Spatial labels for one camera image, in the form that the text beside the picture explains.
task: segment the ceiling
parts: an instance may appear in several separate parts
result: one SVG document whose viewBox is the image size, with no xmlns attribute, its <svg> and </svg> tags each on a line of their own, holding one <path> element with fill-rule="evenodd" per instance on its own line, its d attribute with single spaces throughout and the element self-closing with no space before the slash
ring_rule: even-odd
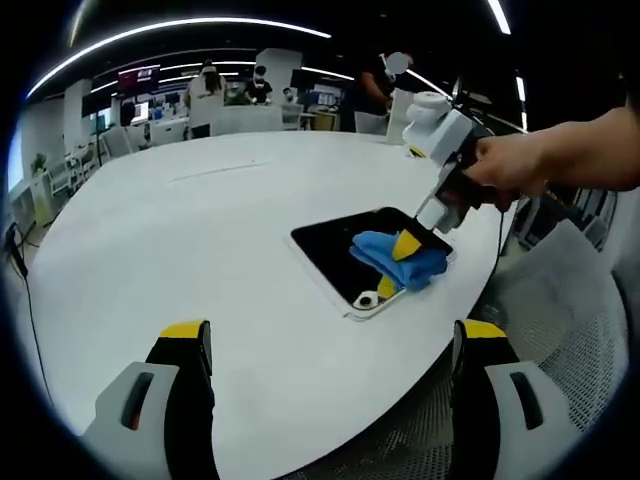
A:
<svg viewBox="0 0 640 480">
<path fill-rule="evenodd" d="M 168 20 L 251 17 L 319 30 L 332 38 L 238 24 L 156 30 L 86 55 L 45 83 L 30 101 L 59 94 L 81 78 L 95 78 L 94 85 L 99 86 L 112 81 L 124 65 L 142 65 L 151 58 L 157 60 L 151 63 L 163 66 L 205 58 L 245 60 L 267 47 L 302 51 L 306 66 L 351 76 L 357 74 L 358 59 L 365 52 L 407 51 L 415 59 L 414 71 L 448 92 L 462 76 L 463 89 L 488 97 L 492 105 L 486 108 L 518 125 L 523 107 L 515 77 L 520 75 L 526 85 L 531 129 L 592 118 L 619 101 L 622 86 L 601 12 L 577 1 L 500 1 L 511 35 L 500 31 L 487 0 L 423 1 L 411 9 L 406 2 L 390 5 L 379 0 L 325 0 L 294 6 L 279 0 L 87 0 L 81 4 L 81 14 L 74 18 L 71 12 L 59 41 L 43 53 L 34 81 L 97 41 Z M 238 48 L 253 50 L 224 50 Z"/>
</svg>

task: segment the blue cloth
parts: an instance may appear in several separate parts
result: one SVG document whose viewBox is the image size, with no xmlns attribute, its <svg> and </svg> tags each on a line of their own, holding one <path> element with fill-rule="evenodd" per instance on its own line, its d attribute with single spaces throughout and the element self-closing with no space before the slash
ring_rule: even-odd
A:
<svg viewBox="0 0 640 480">
<path fill-rule="evenodd" d="M 447 270 L 447 255 L 442 250 L 421 249 L 399 262 L 391 253 L 400 236 L 380 232 L 362 232 L 353 237 L 349 253 L 391 278 L 398 289 L 417 291 L 429 285 L 434 275 Z"/>
</svg>

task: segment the office worker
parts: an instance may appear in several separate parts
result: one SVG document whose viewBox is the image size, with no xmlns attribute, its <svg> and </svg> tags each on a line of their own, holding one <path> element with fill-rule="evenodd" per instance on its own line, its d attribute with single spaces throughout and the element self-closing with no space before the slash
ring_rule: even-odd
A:
<svg viewBox="0 0 640 480">
<path fill-rule="evenodd" d="M 253 79 L 244 91 L 245 97 L 252 105 L 268 105 L 271 103 L 271 92 L 273 92 L 273 88 L 271 88 L 269 82 L 264 79 L 265 73 L 267 73 L 267 69 L 262 65 L 258 65 L 253 72 Z"/>
<path fill-rule="evenodd" d="M 413 58 L 405 53 L 407 65 L 413 64 Z M 386 116 L 391 107 L 391 94 L 398 75 L 387 65 L 390 54 L 365 55 L 358 67 L 360 73 L 355 82 L 347 89 L 340 105 L 340 130 L 343 132 L 379 133 L 362 131 L 363 125 L 373 126 L 376 130 L 386 129 Z M 356 128 L 356 119 L 360 128 Z"/>
<path fill-rule="evenodd" d="M 284 87 L 282 89 L 282 93 L 284 94 L 284 103 L 288 105 L 294 105 L 298 103 L 298 96 L 294 95 L 293 90 L 289 87 Z"/>
<path fill-rule="evenodd" d="M 227 84 L 211 60 L 204 63 L 200 74 L 191 80 L 184 96 L 189 109 L 189 126 L 192 138 L 210 135 L 213 110 L 224 106 Z"/>
</svg>

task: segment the human hand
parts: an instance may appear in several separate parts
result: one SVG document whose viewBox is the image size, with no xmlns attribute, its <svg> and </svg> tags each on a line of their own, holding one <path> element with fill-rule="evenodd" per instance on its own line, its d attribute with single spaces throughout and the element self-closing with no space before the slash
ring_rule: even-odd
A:
<svg viewBox="0 0 640 480">
<path fill-rule="evenodd" d="M 499 192 L 496 206 L 500 208 L 514 200 L 513 192 L 538 196 L 545 191 L 542 157 L 543 145 L 535 134 L 486 137 L 478 141 L 477 162 L 465 174 L 482 185 L 495 187 Z"/>
</svg>

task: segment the white table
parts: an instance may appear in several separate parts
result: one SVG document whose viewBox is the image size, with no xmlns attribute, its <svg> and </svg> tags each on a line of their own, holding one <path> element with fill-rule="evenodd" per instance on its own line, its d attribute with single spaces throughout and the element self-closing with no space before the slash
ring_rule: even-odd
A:
<svg viewBox="0 0 640 480">
<path fill-rule="evenodd" d="M 470 212 L 447 237 L 455 260 L 426 290 L 366 322 L 343 318 L 286 238 L 380 206 L 416 210 L 436 169 L 381 141 L 227 135 L 100 169 L 53 224 L 30 272 L 46 375 L 72 431 L 84 431 L 98 394 L 145 359 L 164 327 L 197 318 L 211 321 L 223 479 L 300 468 L 394 405 L 484 288 L 500 216 L 488 206 Z M 37 365 L 27 312 L 23 299 L 20 333 Z"/>
</svg>

